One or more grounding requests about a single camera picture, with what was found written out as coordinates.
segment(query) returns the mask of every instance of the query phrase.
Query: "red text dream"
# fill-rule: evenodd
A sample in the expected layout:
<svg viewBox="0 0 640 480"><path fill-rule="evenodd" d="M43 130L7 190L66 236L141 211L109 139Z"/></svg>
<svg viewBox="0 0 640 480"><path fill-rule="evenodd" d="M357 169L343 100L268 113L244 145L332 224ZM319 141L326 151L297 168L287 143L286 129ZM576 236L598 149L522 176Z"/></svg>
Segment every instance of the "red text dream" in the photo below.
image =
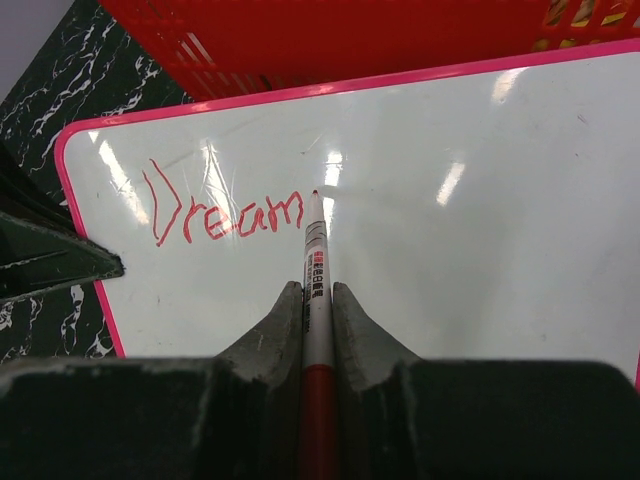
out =
<svg viewBox="0 0 640 480"><path fill-rule="evenodd" d="M169 207L173 208L169 221L164 226L164 228L162 228L161 226L159 227L158 211L164 207L161 207L159 205L158 196L156 194L154 184L151 182L146 172L144 170L142 171L142 176L144 177L145 182L147 182L147 185L151 190L151 196L153 198L152 231L153 236L156 239L156 245L158 247L162 246L176 222L179 221L178 217L183 210L186 212L186 214L181 222L182 235L184 236L184 239L189 243L192 243L193 241L191 238L192 228L197 228L199 226L202 226L204 228L205 232L207 233L207 235L209 235L209 237L211 237L212 240L218 240L234 231L237 232L240 237L248 237L249 235L253 235L258 230L270 229L275 233L278 231L278 220L280 213L287 224L291 223L292 208L294 209L294 213L296 214L296 227L300 228L302 216L304 215L304 205L302 202L302 197L298 192L293 192L286 201L279 201L276 203L274 203L267 195L265 197L265 201L267 204L266 213L264 209L256 207L256 202L251 202L249 205L240 210L240 215L237 218L237 222L231 223L228 212L225 212L219 206L208 207L206 205L203 205L202 203L196 203L193 196L190 196L189 198L188 209L184 208L184 204L169 178L167 178L167 176L160 169L155 160L149 160L153 165L153 168L158 172L161 182L164 183L171 191L171 195L173 196L175 202L172 202L173 206Z"/></svg>

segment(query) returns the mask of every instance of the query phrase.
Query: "red plastic basket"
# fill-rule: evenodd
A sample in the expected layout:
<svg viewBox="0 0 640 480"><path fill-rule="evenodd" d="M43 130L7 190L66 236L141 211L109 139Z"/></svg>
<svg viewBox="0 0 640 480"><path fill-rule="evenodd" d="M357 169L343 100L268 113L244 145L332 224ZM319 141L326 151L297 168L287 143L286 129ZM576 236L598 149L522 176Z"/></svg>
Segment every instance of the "red plastic basket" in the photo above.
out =
<svg viewBox="0 0 640 480"><path fill-rule="evenodd" d="M640 0L101 0L196 100L640 36ZM624 18L603 25L625 2Z"/></svg>

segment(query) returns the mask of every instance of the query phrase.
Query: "black marble countertop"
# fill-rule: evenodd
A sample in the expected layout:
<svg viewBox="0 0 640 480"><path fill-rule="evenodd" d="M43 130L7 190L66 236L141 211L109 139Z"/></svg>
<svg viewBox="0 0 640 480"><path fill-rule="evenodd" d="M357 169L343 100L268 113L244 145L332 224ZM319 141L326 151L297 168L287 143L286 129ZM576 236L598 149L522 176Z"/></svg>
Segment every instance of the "black marble countertop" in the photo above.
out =
<svg viewBox="0 0 640 480"><path fill-rule="evenodd" d="M95 0L76 0L0 105L0 141L35 184L66 206L53 147L69 123L191 102ZM0 362L114 355L92 284L0 307Z"/></svg>

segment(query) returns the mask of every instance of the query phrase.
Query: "red marker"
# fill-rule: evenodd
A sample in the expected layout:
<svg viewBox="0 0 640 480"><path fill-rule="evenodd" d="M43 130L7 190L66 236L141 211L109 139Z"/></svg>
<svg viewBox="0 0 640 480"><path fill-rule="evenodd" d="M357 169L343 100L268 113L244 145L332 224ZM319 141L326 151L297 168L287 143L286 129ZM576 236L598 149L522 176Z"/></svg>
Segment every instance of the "red marker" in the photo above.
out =
<svg viewBox="0 0 640 480"><path fill-rule="evenodd" d="M338 412L327 226L317 190L307 212L299 473L301 479L324 480L338 477Z"/></svg>

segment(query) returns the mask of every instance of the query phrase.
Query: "pink whiteboard frame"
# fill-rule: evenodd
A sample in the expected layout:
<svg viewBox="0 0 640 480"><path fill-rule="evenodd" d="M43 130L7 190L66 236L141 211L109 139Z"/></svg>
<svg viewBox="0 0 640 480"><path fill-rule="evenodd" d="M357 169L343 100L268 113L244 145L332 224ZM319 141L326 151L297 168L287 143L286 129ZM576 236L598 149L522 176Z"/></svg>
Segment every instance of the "pink whiteboard frame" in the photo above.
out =
<svg viewBox="0 0 640 480"><path fill-rule="evenodd" d="M500 58L495 60L485 60L480 62L465 63L461 65L449 65L411 72L395 73L378 77L361 78L355 80L345 80L340 82L312 85L308 87L289 88L273 92L245 95L241 97L211 100L207 102L192 103L176 107L159 108L146 110L144 112L128 113L113 117L95 118L92 120L81 120L65 127L55 145L55 163L64 193L69 203L73 223L78 233L87 237L78 203L75 199L73 188L69 180L69 175L65 167L64 150L69 139L78 132L84 130L94 130L98 128L111 127L114 125L126 125L130 123L146 122L162 118L179 117L182 115L192 115L202 112L213 112L230 108L247 107L251 105L261 105L265 103L283 102L299 98L315 97L332 93L351 92L354 90L366 90L378 87L388 87L392 85L403 85L415 82L424 82L442 78L452 78L464 75L474 75L478 73L489 73L512 68L532 67L547 65L552 63L567 62L572 60L582 60L608 55L618 55L623 53L640 52L640 39L623 40L619 42L601 43L585 47L574 47L548 52L532 53L515 57ZM113 313L109 305L102 282L95 282L98 299L102 306L109 333L113 339L113 346L119 357L124 357L125 352L120 341L118 329L116 327ZM640 390L640 355L638 358L638 371L636 373L636 388Z"/></svg>

